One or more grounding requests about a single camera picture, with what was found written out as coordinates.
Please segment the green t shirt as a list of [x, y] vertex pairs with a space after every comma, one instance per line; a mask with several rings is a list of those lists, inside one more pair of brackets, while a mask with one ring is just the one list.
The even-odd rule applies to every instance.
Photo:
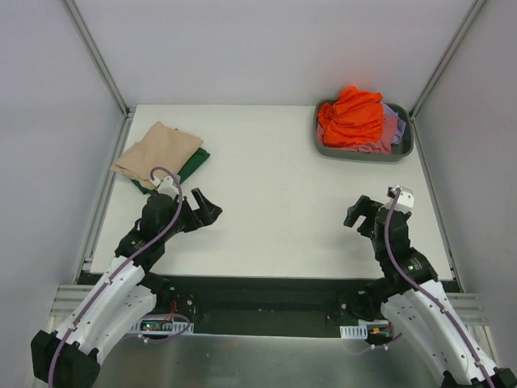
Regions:
[[[211, 154], [204, 148], [199, 148], [183, 165], [179, 171], [180, 183], [187, 180], [192, 174], [194, 174], [209, 158]], [[155, 188], [145, 188], [140, 184], [139, 181], [132, 179], [131, 182], [138, 188], [138, 190], [144, 194], [152, 194], [156, 192]]]

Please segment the beige t shirt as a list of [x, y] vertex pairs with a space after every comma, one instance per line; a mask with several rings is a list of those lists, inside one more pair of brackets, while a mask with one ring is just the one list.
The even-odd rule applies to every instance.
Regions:
[[136, 180], [143, 188], [153, 190], [150, 172], [155, 167], [165, 167], [179, 173], [190, 157], [203, 145], [200, 137], [156, 122], [144, 135], [114, 161], [110, 170]]

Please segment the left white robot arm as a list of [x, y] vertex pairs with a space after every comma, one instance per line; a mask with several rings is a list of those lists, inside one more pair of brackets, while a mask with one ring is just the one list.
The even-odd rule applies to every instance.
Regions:
[[191, 193], [196, 208], [177, 192], [148, 198], [93, 289], [56, 329], [33, 337], [35, 378], [50, 387], [93, 386], [101, 364], [131, 326], [150, 312], [169, 309], [172, 285], [152, 267], [169, 239], [210, 226], [223, 212], [198, 188]]

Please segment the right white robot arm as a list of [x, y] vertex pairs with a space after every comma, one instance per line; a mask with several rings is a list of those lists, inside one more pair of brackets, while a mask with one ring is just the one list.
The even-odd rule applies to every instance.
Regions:
[[361, 196], [347, 210], [347, 227], [364, 218], [357, 230], [369, 238], [384, 274], [354, 297], [349, 313], [364, 321], [384, 318], [392, 323], [440, 387], [514, 387], [515, 374], [482, 350], [426, 256], [412, 247], [412, 192], [394, 187], [388, 196], [386, 204]]

